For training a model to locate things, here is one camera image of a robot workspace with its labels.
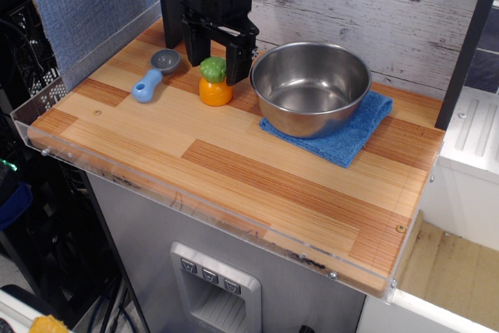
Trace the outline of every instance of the stainless steel bowl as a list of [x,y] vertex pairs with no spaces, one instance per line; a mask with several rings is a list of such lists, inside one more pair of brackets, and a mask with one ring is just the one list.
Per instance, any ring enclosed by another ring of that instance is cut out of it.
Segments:
[[340,130],[371,87],[371,73],[359,57],[320,42],[271,49],[255,62],[250,80],[269,123],[300,138]]

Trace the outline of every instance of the blue handle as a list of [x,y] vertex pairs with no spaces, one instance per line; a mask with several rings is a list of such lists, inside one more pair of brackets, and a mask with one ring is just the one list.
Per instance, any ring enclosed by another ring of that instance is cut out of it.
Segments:
[[154,89],[163,79],[163,73],[159,69],[149,69],[139,82],[132,89],[132,95],[140,103],[147,103],[153,98]]

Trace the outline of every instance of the green light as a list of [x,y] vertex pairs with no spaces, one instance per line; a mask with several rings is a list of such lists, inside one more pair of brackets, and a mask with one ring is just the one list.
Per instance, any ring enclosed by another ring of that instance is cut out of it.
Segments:
[[9,163],[7,160],[0,159],[0,161],[7,165],[8,167],[12,168],[12,170],[15,172],[17,171],[17,167],[13,163]]

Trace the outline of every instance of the green toy top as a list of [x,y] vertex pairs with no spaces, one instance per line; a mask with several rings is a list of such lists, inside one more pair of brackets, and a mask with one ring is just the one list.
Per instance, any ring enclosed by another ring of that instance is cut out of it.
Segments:
[[211,56],[201,62],[200,71],[204,79],[209,83],[222,82],[227,72],[227,64],[224,58]]

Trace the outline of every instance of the wooden board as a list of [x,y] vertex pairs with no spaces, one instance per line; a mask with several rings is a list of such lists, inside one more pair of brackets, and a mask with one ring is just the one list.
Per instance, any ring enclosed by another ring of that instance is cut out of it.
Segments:
[[499,330],[499,252],[424,222],[400,289]]
[[259,48],[329,41],[388,86],[443,99],[476,0],[253,0]]
[[[174,186],[187,192],[182,208],[383,292],[386,282],[378,285],[365,270],[393,274],[405,239],[396,229],[411,225],[440,150],[444,133],[433,124],[441,103],[374,84],[394,99],[394,109],[344,169],[262,131],[248,80],[235,86],[229,105],[203,105],[199,69],[190,67],[183,46],[179,70],[163,79],[150,103],[136,102],[129,92],[163,46],[160,21],[41,116],[31,140],[62,158],[75,145],[73,160],[130,188],[168,196],[166,204],[179,203]],[[223,51],[215,46],[213,53]]]

